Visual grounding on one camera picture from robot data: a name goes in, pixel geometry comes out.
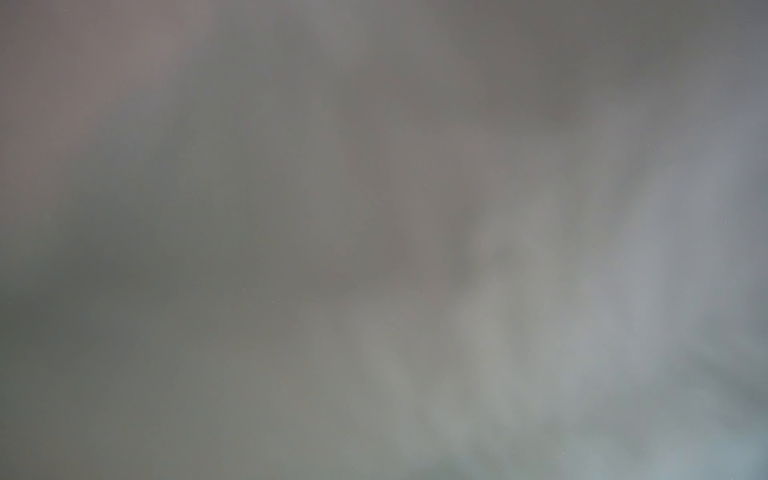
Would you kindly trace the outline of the white plastic bag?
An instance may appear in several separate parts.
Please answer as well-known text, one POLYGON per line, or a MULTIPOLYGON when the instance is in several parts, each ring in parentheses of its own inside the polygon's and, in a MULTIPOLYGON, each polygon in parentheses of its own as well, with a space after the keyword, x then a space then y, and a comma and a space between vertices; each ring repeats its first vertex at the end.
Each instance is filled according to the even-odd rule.
POLYGON ((763 479, 763 1, 5 1, 5 479, 763 479))

